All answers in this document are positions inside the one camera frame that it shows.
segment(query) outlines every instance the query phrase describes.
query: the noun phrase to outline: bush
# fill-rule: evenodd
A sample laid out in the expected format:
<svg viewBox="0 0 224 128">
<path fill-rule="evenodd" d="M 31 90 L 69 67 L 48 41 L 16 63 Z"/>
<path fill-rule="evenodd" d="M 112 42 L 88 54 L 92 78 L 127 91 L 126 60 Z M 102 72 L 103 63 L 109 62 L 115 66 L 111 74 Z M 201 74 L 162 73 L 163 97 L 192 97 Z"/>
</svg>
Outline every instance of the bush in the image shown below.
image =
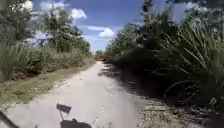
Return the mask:
<svg viewBox="0 0 224 128">
<path fill-rule="evenodd" d="M 18 44 L 0 47 L 0 80 L 16 80 L 32 77 L 41 72 L 82 66 L 85 54 L 79 49 L 58 53 L 47 47 L 38 48 Z"/>
<path fill-rule="evenodd" d="M 209 101 L 224 109 L 224 44 L 206 24 L 184 25 L 156 55 L 176 85 L 193 82 Z"/>
<path fill-rule="evenodd" d="M 43 63 L 41 51 L 28 45 L 0 47 L 0 80 L 25 78 L 39 74 Z"/>
</svg>

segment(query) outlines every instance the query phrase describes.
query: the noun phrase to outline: blue sky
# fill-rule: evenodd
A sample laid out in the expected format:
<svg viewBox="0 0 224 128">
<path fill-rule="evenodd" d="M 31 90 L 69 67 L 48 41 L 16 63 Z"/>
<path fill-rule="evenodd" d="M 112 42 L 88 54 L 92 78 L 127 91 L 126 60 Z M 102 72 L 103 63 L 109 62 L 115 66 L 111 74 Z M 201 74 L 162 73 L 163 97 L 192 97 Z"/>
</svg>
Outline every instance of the blue sky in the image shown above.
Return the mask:
<svg viewBox="0 0 224 128">
<path fill-rule="evenodd" d="M 66 8 L 91 44 L 91 50 L 104 49 L 116 33 L 127 23 L 140 19 L 144 0 L 33 0 L 33 9 L 47 10 L 54 6 Z M 155 10 L 165 6 L 165 0 L 154 0 Z M 180 21 L 184 16 L 185 5 L 177 5 L 173 19 Z"/>
</svg>

